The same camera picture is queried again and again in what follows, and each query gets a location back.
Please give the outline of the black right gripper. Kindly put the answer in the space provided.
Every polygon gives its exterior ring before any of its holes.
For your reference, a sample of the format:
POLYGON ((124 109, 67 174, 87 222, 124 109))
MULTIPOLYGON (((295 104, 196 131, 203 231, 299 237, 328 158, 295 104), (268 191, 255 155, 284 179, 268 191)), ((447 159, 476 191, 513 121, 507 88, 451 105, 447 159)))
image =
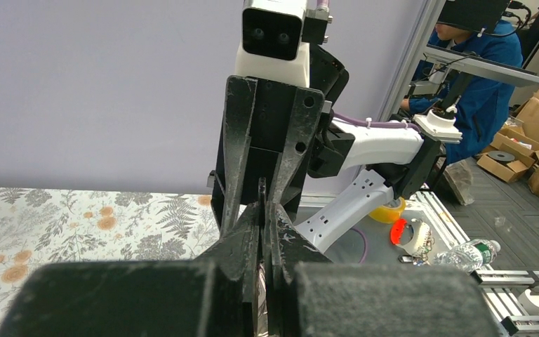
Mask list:
POLYGON ((295 219, 306 177, 338 174, 350 136, 333 123, 331 105, 349 80, 345 66, 310 48, 307 88, 255 75, 227 80, 212 209, 221 232, 232 231, 243 205, 280 203, 295 219))

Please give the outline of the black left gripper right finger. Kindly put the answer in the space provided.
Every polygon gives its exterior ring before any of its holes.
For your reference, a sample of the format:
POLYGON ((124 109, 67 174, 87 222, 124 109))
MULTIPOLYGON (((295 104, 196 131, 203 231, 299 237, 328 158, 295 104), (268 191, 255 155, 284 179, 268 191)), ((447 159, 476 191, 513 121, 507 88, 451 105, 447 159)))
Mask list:
POLYGON ((452 267, 337 264, 269 206, 276 336, 498 336, 477 283, 452 267))

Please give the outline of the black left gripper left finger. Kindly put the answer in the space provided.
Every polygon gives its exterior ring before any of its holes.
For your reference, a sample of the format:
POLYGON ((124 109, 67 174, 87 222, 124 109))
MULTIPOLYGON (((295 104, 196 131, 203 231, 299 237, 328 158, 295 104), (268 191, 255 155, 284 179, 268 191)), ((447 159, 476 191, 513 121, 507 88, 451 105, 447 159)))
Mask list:
POLYGON ((252 336, 259 209, 192 260, 53 263, 33 272, 0 336, 252 336))

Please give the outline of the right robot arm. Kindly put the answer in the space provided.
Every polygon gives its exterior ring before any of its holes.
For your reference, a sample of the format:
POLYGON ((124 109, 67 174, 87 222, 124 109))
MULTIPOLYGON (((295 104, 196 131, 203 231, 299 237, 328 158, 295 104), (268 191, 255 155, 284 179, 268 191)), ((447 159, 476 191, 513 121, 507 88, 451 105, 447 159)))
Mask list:
POLYGON ((332 106, 348 79, 343 64, 317 45, 300 44, 292 60, 238 47, 211 174, 220 229, 229 230, 246 204, 273 201, 294 216, 306 177, 359 166, 361 173, 340 195, 296 228, 326 251, 363 216, 417 192, 440 145, 461 141, 454 107, 430 110, 412 123, 337 116, 332 106))

